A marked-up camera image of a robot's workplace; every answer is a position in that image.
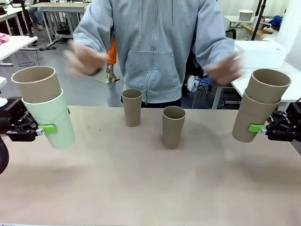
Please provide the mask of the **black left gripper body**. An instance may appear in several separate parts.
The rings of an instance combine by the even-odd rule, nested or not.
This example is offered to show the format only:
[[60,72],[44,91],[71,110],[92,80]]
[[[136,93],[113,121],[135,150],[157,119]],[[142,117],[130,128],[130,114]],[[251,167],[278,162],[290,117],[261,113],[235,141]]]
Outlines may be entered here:
[[38,124],[20,97],[9,97],[0,108],[0,134],[14,142],[32,142],[38,135]]

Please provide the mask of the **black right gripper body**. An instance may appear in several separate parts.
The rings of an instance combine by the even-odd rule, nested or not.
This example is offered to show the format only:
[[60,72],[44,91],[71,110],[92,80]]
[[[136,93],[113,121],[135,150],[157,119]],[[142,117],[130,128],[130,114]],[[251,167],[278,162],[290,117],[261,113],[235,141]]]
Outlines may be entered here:
[[282,119],[268,118],[266,126],[269,140],[292,142],[301,141],[301,103],[290,103]]

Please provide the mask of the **person's right hand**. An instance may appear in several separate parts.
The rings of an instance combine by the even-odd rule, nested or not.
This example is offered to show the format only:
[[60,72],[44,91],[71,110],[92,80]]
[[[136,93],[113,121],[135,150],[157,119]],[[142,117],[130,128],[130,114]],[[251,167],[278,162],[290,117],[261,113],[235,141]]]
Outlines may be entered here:
[[93,76],[102,70],[109,59],[107,53],[97,52],[73,40],[68,45],[69,49],[64,54],[70,75]]

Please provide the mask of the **person's left hand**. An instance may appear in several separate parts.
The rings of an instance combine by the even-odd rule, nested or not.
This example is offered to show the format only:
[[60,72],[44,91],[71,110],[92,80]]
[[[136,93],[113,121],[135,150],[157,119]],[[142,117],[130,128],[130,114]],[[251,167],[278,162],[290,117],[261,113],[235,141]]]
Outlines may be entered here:
[[216,84],[230,84],[241,77],[240,57],[234,52],[216,64],[206,65],[203,70]]

